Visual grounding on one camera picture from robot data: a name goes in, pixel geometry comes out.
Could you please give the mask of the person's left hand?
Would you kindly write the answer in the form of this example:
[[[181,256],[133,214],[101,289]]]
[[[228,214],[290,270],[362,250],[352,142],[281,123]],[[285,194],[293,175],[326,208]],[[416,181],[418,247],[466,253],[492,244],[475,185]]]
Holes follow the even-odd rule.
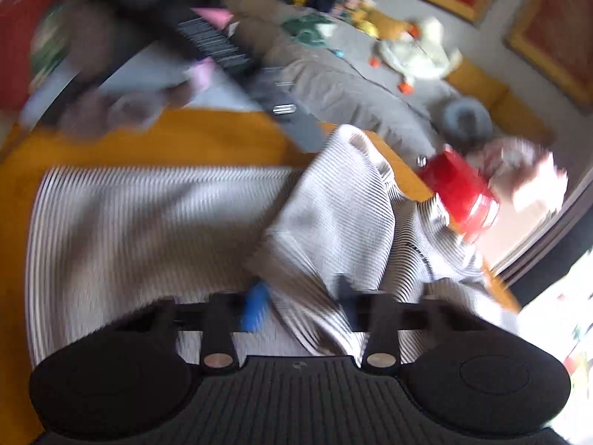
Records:
[[[119,128],[146,130],[164,109],[183,108],[196,95],[191,65],[103,6],[69,10],[65,29],[82,91],[59,112],[61,133],[96,140]]]

